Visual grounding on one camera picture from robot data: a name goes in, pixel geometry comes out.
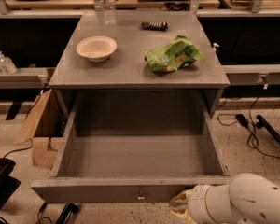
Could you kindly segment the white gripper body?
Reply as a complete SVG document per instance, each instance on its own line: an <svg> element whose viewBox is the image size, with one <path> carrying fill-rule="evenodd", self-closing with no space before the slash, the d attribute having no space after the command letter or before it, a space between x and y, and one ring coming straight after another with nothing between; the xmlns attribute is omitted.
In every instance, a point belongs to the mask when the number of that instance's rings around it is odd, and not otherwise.
<svg viewBox="0 0 280 224"><path fill-rule="evenodd" d="M188 211L197 224L236 224L240 219L231 204L228 185L195 186L188 196Z"/></svg>

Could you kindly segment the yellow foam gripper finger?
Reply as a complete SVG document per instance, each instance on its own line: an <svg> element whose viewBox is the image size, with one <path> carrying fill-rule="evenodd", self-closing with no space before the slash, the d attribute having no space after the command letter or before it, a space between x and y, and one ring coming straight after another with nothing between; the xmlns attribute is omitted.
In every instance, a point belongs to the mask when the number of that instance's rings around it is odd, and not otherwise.
<svg viewBox="0 0 280 224"><path fill-rule="evenodd" d="M191 194L190 189L181 191L179 194L174 196L174 198L169 202L169 205L173 208L185 207L188 205L188 198Z"/></svg>
<svg viewBox="0 0 280 224"><path fill-rule="evenodd" d="M170 212L176 217L182 218L188 222L188 224L193 224L193 219L189 215L189 211L185 208L173 208Z"/></svg>

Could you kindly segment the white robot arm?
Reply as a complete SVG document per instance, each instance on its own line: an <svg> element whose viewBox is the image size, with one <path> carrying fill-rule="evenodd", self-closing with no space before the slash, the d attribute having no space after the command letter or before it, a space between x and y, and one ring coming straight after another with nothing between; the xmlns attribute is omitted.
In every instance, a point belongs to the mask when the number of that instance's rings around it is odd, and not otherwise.
<svg viewBox="0 0 280 224"><path fill-rule="evenodd" d="M189 224L280 224L280 188L260 175L242 173L226 185L183 190L169 208Z"/></svg>

